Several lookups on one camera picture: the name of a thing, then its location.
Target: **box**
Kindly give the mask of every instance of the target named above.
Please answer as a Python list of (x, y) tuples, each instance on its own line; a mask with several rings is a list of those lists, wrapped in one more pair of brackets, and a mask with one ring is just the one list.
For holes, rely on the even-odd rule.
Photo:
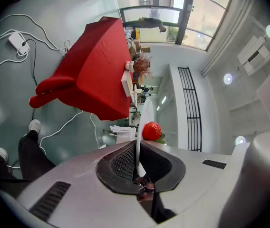
[(139, 49), (140, 48), (140, 42), (139, 42), (139, 40), (138, 39), (135, 39), (135, 40), (133, 40), (133, 42), (134, 42), (134, 44), (136, 46), (136, 50)]
[(151, 48), (150, 47), (141, 47), (141, 51), (143, 53), (150, 53), (151, 52)]

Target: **metal railing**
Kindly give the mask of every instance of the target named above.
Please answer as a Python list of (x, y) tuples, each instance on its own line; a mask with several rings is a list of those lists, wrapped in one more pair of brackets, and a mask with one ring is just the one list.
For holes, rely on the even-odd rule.
[(202, 152), (201, 111), (193, 78), (188, 67), (179, 67), (178, 71), (181, 77), (183, 95), (186, 102), (188, 120), (188, 150)]

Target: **red cloth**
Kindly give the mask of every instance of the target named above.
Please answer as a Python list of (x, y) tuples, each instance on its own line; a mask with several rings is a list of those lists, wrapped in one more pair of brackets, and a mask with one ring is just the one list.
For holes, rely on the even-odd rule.
[(121, 84), (126, 61), (131, 57), (120, 19), (88, 24), (54, 75), (37, 86), (29, 104), (39, 108), (58, 98), (100, 120), (128, 117), (131, 98)]

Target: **vent grille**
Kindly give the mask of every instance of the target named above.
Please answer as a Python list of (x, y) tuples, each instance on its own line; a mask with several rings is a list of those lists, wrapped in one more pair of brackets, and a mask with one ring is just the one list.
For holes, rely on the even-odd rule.
[(30, 209), (30, 212), (47, 221), (70, 187), (69, 183), (57, 181)]

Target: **floor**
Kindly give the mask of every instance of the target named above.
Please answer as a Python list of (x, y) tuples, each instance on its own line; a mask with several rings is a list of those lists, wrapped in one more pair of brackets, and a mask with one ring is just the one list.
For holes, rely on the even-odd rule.
[[(69, 39), (73, 44), (83, 33), (87, 23), (98, 21), (102, 16), (119, 18), (116, 0), (21, 0), (8, 7), (1, 17), (8, 14), (28, 14), (42, 25), (50, 40), (59, 48)], [(9, 29), (18, 29), (46, 40), (43, 31), (26, 17), (9, 17), (0, 23), (0, 34)], [(28, 104), (35, 95), (35, 84), (31, 77), (34, 59), (34, 45), (27, 60), (16, 64), (7, 62), (0, 66), (0, 147), (9, 153), (9, 164), (18, 159), (19, 139), (28, 131), (32, 109)], [(62, 53), (52, 51), (37, 42), (36, 79), (39, 83), (52, 75), (62, 59)], [(16, 60), (16, 51), (7, 39), (0, 42), (0, 62), (5, 59)], [(40, 138), (57, 131), (72, 118), (79, 109), (55, 100), (35, 111), (35, 118), (42, 123)], [(47, 157), (59, 164), (73, 156), (97, 149), (94, 127), (90, 113), (77, 116), (61, 133), (43, 141)], [(111, 121), (100, 121), (93, 115), (99, 146), (105, 137), (103, 130), (109, 130)], [(21, 178), (20, 170), (13, 174)]]

